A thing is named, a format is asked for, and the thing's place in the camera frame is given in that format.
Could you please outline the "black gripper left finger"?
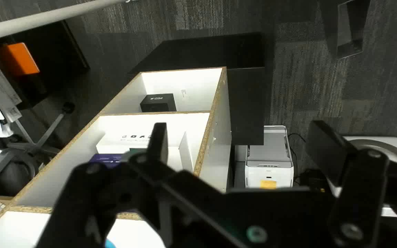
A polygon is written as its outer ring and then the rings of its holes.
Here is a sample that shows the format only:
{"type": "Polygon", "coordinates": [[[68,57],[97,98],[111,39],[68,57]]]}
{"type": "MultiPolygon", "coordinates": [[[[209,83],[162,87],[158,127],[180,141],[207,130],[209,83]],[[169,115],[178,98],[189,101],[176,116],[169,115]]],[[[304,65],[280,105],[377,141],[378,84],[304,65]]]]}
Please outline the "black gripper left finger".
{"type": "Polygon", "coordinates": [[[109,168],[85,163],[69,175],[36,248],[107,248],[120,212],[136,211],[160,233],[155,186],[167,161],[167,124],[156,123],[148,149],[109,168]]]}

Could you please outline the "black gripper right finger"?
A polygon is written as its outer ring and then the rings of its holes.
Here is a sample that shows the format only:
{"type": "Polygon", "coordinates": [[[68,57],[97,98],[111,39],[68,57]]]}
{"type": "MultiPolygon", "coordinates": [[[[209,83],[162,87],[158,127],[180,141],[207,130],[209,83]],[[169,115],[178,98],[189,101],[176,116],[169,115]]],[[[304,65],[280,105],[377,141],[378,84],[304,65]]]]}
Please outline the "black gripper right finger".
{"type": "Polygon", "coordinates": [[[307,152],[324,177],[341,188],[327,221],[340,248],[375,248],[386,194],[389,160],[359,150],[322,120],[311,123],[307,152]]]}

